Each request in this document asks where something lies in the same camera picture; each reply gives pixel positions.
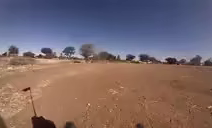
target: shrub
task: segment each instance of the shrub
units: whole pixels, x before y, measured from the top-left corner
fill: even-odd
[[[73,63],[81,63],[79,60],[74,60]]]
[[[140,64],[139,61],[131,61],[131,63],[133,63],[133,64]]]
[[[31,58],[34,58],[35,54],[33,52],[25,52],[23,54],[24,57],[31,57]]]
[[[10,59],[10,65],[28,65],[34,64],[35,59],[27,57],[14,57]]]

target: dirt ground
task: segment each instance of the dirt ground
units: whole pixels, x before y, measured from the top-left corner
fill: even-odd
[[[212,128],[212,67],[52,64],[0,77],[0,114],[9,128],[34,115],[63,128]]]

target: sky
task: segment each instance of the sky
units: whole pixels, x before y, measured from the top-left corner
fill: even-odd
[[[212,57],[212,0],[0,0],[0,52],[94,44],[115,55]]]

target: distant tree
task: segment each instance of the distant tree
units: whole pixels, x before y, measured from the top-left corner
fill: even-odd
[[[9,55],[18,55],[19,54],[19,48],[11,45],[8,49]]]
[[[202,57],[199,55],[196,55],[194,58],[192,58],[190,60],[190,64],[191,65],[201,65],[201,60],[202,60]]]
[[[107,60],[109,58],[109,56],[110,56],[110,54],[106,51],[98,53],[98,59],[100,59],[100,60]]]
[[[107,60],[116,60],[116,56],[109,53]]]
[[[75,48],[68,46],[62,52],[67,56],[67,58],[71,58],[71,56],[75,54]]]
[[[178,64],[186,64],[187,60],[186,59],[181,59],[178,61]]]
[[[23,53],[23,56],[24,57],[32,57],[32,58],[34,58],[35,54],[33,52],[25,52],[25,53]]]
[[[89,59],[90,56],[93,56],[95,53],[93,44],[83,44],[80,47],[80,55],[82,55],[86,60]]]
[[[120,55],[117,55],[116,60],[121,60]]]
[[[132,55],[132,54],[127,54],[126,55],[126,60],[128,61],[132,61],[133,59],[135,59],[136,56]]]
[[[212,66],[212,58],[207,59],[207,60],[204,62],[204,65],[205,65],[205,66]]]
[[[168,57],[165,60],[167,61],[168,64],[177,64],[176,58]]]
[[[149,57],[149,61],[154,63],[154,64],[158,64],[161,63],[159,60],[157,60],[155,57]]]
[[[45,54],[46,59],[51,59],[54,57],[53,51],[51,48],[42,48],[41,52]]]
[[[142,61],[142,62],[147,62],[147,61],[149,61],[149,59],[150,59],[150,56],[147,55],[147,54],[140,54],[139,55],[139,60]]]
[[[39,54],[38,56],[36,56],[37,58],[44,58],[44,56],[42,54]]]
[[[53,53],[51,48],[42,48],[41,52],[44,53],[45,55],[49,55]]]

